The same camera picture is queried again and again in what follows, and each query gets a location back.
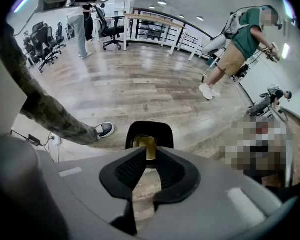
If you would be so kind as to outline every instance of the person in green shirt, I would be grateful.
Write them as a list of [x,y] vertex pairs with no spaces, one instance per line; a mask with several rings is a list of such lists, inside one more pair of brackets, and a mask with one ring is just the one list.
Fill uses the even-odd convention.
[[199,86],[200,91],[207,100],[221,96],[213,89],[213,86],[224,75],[235,75],[257,50],[264,50],[260,47],[260,43],[265,46],[265,49],[270,49],[273,56],[278,57],[277,49],[266,40],[265,35],[262,33],[264,26],[275,26],[278,19],[277,11],[267,6],[251,8],[242,15],[239,20],[240,25],[249,26],[238,30],[206,83]]

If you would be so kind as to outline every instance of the shoe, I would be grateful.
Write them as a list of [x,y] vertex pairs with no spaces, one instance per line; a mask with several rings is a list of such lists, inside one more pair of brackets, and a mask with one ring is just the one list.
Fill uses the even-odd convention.
[[214,98],[215,98],[215,97],[221,97],[221,93],[218,92],[217,90],[211,88],[210,91],[211,91],[212,97],[214,97]]
[[98,133],[98,139],[109,137],[115,132],[115,125],[110,122],[103,122],[95,126],[96,132]]
[[204,83],[204,84],[201,84],[201,85],[199,86],[199,90],[202,92],[203,96],[204,96],[207,100],[211,101],[211,100],[214,98],[214,97],[212,96],[212,94],[211,94],[211,90],[210,90],[209,86],[206,85],[205,83]]
[[81,56],[80,56],[80,58],[81,58],[81,59],[85,59],[85,58],[87,58],[87,57],[89,57],[89,56],[91,56],[91,55],[92,55],[92,52],[88,52],[88,54],[87,54],[85,57],[81,57]]

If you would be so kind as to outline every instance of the camouflage pants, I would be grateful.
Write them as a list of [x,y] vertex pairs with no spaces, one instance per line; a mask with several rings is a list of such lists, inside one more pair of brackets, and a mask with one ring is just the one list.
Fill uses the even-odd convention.
[[270,96],[266,96],[263,101],[261,101],[259,104],[253,106],[248,110],[248,113],[251,116],[256,116],[257,114],[261,113],[264,109],[266,109],[268,106],[271,105],[271,98]]
[[13,80],[27,95],[21,114],[65,140],[80,145],[89,145],[98,140],[94,127],[74,118],[33,78],[26,66],[26,58],[14,38],[14,29],[7,23],[0,36],[0,58]]

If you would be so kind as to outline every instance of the green t-shirt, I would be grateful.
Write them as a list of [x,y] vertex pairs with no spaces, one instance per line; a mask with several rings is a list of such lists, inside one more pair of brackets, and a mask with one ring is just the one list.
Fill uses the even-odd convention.
[[242,52],[246,61],[257,51],[260,44],[250,33],[250,28],[253,26],[258,26],[261,31],[263,30],[260,16],[261,9],[259,8],[247,10],[239,22],[240,25],[249,24],[249,26],[239,29],[238,33],[232,38],[234,45]]

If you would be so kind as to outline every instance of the yellow object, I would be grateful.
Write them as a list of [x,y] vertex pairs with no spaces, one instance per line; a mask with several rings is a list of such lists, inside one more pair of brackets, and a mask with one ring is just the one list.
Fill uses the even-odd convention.
[[133,147],[146,147],[146,159],[156,159],[157,140],[150,136],[137,135],[133,141]]

